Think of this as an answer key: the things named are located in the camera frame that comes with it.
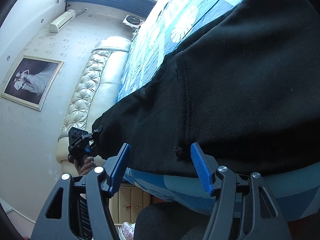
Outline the left hand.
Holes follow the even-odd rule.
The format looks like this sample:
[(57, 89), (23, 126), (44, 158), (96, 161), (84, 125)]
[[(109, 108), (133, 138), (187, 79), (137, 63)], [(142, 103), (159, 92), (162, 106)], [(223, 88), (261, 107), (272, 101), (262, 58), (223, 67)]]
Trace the left hand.
[(96, 164), (92, 156), (86, 157), (83, 162), (84, 164), (80, 166), (79, 162), (76, 159), (74, 160), (74, 166), (79, 176), (84, 176), (96, 168)]

